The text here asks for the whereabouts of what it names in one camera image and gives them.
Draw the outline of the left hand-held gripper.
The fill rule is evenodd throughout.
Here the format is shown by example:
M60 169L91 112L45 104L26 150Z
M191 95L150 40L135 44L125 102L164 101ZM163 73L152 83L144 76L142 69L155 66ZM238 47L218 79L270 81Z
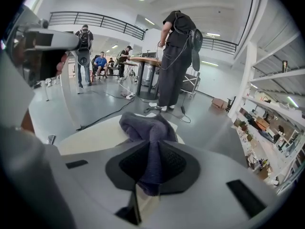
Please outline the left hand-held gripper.
M56 76L61 57L80 46L78 36L50 30L48 25L25 5L9 24L9 57L29 86Z

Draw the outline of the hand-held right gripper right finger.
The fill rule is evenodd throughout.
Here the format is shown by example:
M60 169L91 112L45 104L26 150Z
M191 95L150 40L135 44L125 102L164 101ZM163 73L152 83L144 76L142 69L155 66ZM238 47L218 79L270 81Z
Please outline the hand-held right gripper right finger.
M275 191L233 159L215 152L167 142L176 152L193 156L197 180L184 192L153 200L145 229L254 229L278 200Z

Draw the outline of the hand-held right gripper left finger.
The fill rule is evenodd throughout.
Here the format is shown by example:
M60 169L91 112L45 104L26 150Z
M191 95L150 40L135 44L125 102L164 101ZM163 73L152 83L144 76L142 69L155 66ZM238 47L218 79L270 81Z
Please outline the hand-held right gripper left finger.
M71 182L65 196L79 229L148 228L151 196L139 182L149 142L62 155Z

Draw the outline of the person's left hand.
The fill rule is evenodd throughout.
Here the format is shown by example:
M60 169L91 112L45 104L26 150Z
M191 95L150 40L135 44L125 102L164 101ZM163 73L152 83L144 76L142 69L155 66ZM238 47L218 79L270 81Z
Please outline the person's left hand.
M62 73L62 70L63 70L63 68L64 68L64 64L65 64L67 58L68 58L68 55L67 55L67 53L65 53L65 54L61 57L60 62L57 64L57 66L56 66L56 70L57 70L56 75L57 75L57 76L60 75L60 74Z

